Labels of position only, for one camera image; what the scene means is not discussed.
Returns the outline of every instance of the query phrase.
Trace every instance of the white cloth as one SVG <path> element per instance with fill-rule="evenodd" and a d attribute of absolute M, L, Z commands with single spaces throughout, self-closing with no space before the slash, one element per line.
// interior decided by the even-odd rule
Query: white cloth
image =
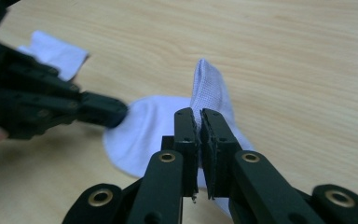
<path fill-rule="evenodd" d="M 35 31 L 31 37 L 31 45 L 20 46 L 18 51 L 34 56 L 40 63 L 57 68 L 60 71 L 59 78 L 64 81 L 76 75 L 89 55 L 86 50 L 42 31 Z"/>
<path fill-rule="evenodd" d="M 177 96 L 148 96 L 130 104 L 126 118 L 115 129 L 106 130 L 103 143 L 110 161 L 120 170 L 137 177 L 145 174 L 150 157 L 160 151 L 163 135 L 173 135 L 173 114 L 191 106 L 198 130 L 200 111 L 209 108 L 220 112 L 242 149 L 253 150 L 252 145 L 235 125 L 234 113 L 226 84 L 220 72 L 201 59 L 194 73 L 191 98 Z M 198 184 L 206 188 L 204 174 L 199 169 Z M 228 200 L 216 203 L 229 215 Z"/>

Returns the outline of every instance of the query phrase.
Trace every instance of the screw hole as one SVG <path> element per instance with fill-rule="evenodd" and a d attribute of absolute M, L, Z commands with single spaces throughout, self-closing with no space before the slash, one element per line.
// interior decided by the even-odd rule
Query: screw hole
<path fill-rule="evenodd" d="M 341 207 L 354 207 L 355 202 L 348 194 L 341 192 L 339 190 L 328 190 L 325 194 L 325 197 L 332 203 L 341 206 Z"/>
<path fill-rule="evenodd" d="M 245 153 L 245 154 L 242 155 L 242 158 L 245 161 L 248 161 L 248 162 L 258 162 L 258 161 L 260 161 L 260 158 L 258 156 L 256 156 L 255 154 L 253 154 L 253 153 Z"/>
<path fill-rule="evenodd" d="M 175 155 L 171 153 L 164 153 L 159 155 L 159 159 L 163 162 L 171 162 L 175 160 Z"/>
<path fill-rule="evenodd" d="M 113 199 L 113 193 L 110 189 L 98 189 L 89 196 L 89 205 L 100 207 L 106 205 Z"/>

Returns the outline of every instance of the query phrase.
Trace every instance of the wood grain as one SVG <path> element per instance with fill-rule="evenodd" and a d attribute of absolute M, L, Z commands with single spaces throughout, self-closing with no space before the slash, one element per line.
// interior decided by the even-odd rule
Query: wood grain
<path fill-rule="evenodd" d="M 239 128 L 296 188 L 358 193 L 358 1 L 22 0 L 0 41 L 43 30 L 89 50 L 76 82 L 130 103 L 190 96 L 197 60 L 223 74 Z M 126 176 L 102 128 L 74 123 L 0 144 L 0 223 L 57 223 L 86 188 Z M 184 223 L 229 223 L 205 192 Z"/>

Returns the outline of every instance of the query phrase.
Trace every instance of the wooden table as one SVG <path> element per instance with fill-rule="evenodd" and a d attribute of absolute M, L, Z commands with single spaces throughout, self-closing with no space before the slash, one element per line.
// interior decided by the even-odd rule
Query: wooden table
<path fill-rule="evenodd" d="M 42 30 L 90 52 L 76 83 L 130 103 L 190 96 L 198 59 L 223 74 L 236 121 L 296 188 L 358 193 L 358 1 L 23 0 L 0 41 Z M 0 223 L 59 223 L 80 193 L 136 178 L 106 158 L 103 128 L 75 122 L 0 144 Z M 229 223 L 185 199 L 184 223 Z"/>

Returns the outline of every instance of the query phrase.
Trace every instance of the light wooden surface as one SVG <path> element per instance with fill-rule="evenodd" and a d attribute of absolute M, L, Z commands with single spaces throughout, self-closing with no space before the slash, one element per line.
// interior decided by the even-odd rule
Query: light wooden surface
<path fill-rule="evenodd" d="M 206 58 L 240 129 L 294 187 L 358 193 L 358 1 L 22 0 L 0 41 L 27 45 L 34 30 L 89 50 L 76 82 L 126 103 L 190 96 Z M 59 223 L 88 187 L 132 183 L 102 133 L 76 122 L 1 143 L 0 223 Z M 185 203 L 184 223 L 230 223 L 205 192 Z"/>

